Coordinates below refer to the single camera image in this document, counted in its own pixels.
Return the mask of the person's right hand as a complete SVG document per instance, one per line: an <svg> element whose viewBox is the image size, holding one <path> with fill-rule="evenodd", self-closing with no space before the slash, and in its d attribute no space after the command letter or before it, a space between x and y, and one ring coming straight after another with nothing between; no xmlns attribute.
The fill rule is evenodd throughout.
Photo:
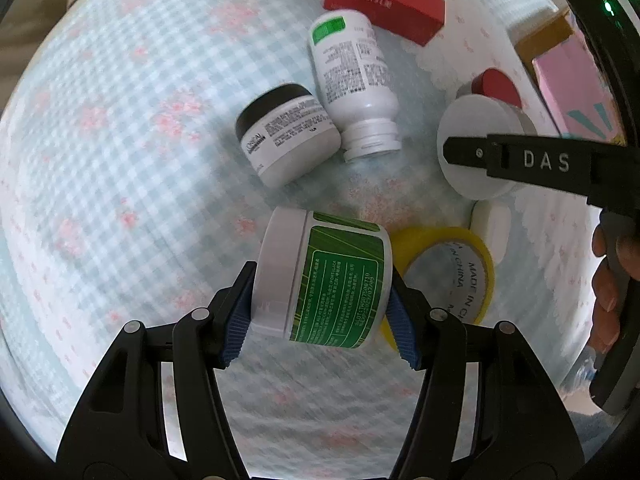
<svg viewBox="0 0 640 480"><path fill-rule="evenodd" d="M639 242L634 238L620 237L615 244L618 261L634 280L639 279ZM599 353L605 354L620 336L620 318L616 308L620 294L615 276L605 260L600 262L593 274L592 290L596 297L592 314L592 329L588 344Z"/></svg>

